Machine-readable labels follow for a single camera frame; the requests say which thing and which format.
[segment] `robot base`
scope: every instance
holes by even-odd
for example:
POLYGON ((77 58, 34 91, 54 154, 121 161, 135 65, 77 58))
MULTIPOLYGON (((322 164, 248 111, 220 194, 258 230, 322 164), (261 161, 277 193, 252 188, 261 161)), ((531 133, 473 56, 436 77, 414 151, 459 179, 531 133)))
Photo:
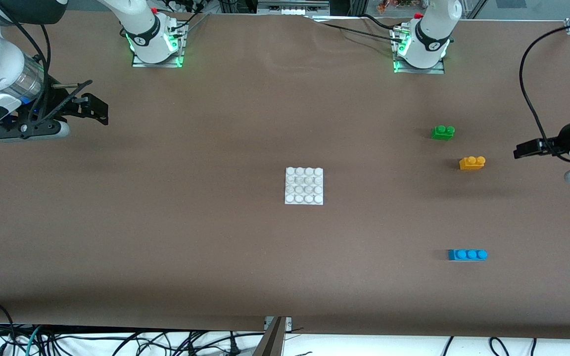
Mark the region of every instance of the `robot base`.
POLYGON ((393 52, 393 71, 395 73, 413 73, 413 74, 445 74, 443 68, 443 61, 440 59, 436 65, 432 68, 415 68, 409 65, 405 59, 398 56, 397 53, 393 52))
POLYGON ((178 29, 171 35, 168 43, 172 47, 178 48, 176 52, 171 54, 167 59, 160 63, 146 63, 133 54, 131 67, 134 68, 181 68, 184 65, 184 51, 186 49, 186 39, 188 37, 188 26, 178 29))
MULTIPOLYGON (((391 38, 398 38, 405 41, 407 35, 408 23, 402 23, 395 29, 389 30, 391 38)), ((445 74, 443 68, 443 59, 439 59, 436 65, 430 68, 416 68, 410 65, 406 59, 397 54, 403 43, 393 42, 391 49, 393 50, 393 71, 395 73, 412 73, 412 74, 445 74)))

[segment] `metal mounting plate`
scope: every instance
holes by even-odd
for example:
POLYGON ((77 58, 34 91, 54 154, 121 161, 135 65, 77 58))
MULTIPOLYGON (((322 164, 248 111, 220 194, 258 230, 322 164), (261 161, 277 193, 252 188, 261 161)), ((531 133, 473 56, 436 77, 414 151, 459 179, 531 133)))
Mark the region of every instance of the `metal mounting plate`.
MULTIPOLYGON (((270 324, 272 324, 272 320, 274 320, 274 317, 265 317, 265 320, 263 322, 263 330, 267 330, 267 328, 270 327, 270 324)), ((285 331, 286 332, 291 331, 291 317, 285 318, 285 322, 286 322, 285 331)))
POLYGON ((186 39, 188 38, 188 26, 176 30, 172 34, 174 39, 170 39, 171 45, 176 45, 179 49, 171 54, 166 60, 160 63, 146 63, 133 54, 131 67, 135 68, 181 68, 184 65, 184 52, 186 50, 186 39))

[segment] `white lego baseplate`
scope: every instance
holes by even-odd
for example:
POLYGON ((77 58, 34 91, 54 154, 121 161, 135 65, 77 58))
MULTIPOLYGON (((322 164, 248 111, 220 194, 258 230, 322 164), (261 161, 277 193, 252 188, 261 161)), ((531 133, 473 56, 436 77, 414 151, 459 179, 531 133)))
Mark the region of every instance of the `white lego baseplate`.
POLYGON ((285 169, 285 204, 323 205, 322 168, 287 167, 285 169))

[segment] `white floor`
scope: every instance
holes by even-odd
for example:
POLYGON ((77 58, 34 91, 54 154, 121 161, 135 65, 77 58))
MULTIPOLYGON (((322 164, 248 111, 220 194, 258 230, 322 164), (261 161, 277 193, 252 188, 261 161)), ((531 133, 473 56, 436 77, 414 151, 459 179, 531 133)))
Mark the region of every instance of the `white floor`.
MULTIPOLYGON (((109 334, 88 334, 88 336, 99 337, 109 334)), ((129 334, 110 334, 111 336, 127 337, 129 334)), ((154 338, 158 333, 143 334, 145 337, 154 338)), ((188 334, 169 334, 172 345, 177 346, 188 334)), ((228 332, 213 332, 206 334, 197 342, 197 345, 204 345, 219 338, 229 336, 228 332)), ((350 335, 316 335, 316 334, 288 334, 283 350, 283 356, 301 356, 307 352, 312 352, 310 356, 441 356, 443 348, 448 338, 446 336, 350 336, 350 335)), ((249 336, 237 338, 237 345, 240 350, 255 347, 260 340, 260 336, 249 336)), ((528 356, 531 349, 531 339, 502 338, 510 356, 528 356)), ((156 342, 167 344, 164 338, 156 342)), ((84 341, 84 340, 62 340, 59 342, 72 356, 111 356, 118 347, 120 341, 84 341)), ((228 350, 230 343, 222 342, 218 344, 222 349, 228 350)), ((129 342, 118 352, 117 356, 134 356, 138 344, 129 342)), ((500 356, 505 356, 499 346, 495 349, 500 356)), ((222 351, 217 349, 203 350, 200 356, 221 356, 222 351)), ((536 356, 570 356, 570 340, 549 340, 540 339, 536 345, 534 353, 536 356)), ((142 356, 164 356, 163 349, 151 348, 142 353, 142 356)), ((447 356, 491 356, 488 338, 464 338, 455 337, 447 356)), ((16 356, 23 356, 18 350, 16 356)))

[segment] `lego stud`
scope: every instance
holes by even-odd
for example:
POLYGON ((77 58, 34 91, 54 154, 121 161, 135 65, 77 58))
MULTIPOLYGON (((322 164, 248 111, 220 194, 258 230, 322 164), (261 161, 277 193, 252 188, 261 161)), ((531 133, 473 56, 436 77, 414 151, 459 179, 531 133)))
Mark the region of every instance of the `lego stud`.
POLYGON ((462 171, 473 171, 481 169, 484 165, 485 165, 485 157, 483 156, 464 157, 461 161, 459 161, 459 168, 461 168, 462 171))
POLYGON ((447 128, 443 125, 435 126, 430 131, 430 138, 436 140, 450 140, 454 137, 454 126, 448 126, 447 128))
POLYGON ((450 261, 485 261, 487 251, 485 250, 448 250, 450 261))

